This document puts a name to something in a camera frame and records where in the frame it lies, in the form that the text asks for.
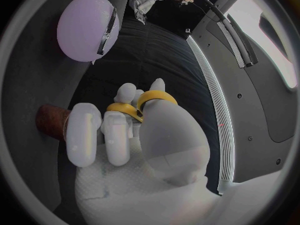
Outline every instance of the yellow band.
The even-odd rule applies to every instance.
[[[106,111],[116,111],[128,114],[136,120],[140,121],[141,123],[143,122],[143,117],[138,116],[138,111],[136,110],[136,108],[128,103],[112,103],[107,107]]]
[[[142,105],[150,100],[153,99],[162,99],[162,100],[167,100],[173,104],[178,105],[177,101],[175,100],[174,97],[172,97],[170,94],[168,94],[165,91],[159,91],[159,90],[150,90],[150,91],[146,91],[144,92],[138,99],[137,101],[137,109],[141,111],[141,109],[143,110]]]

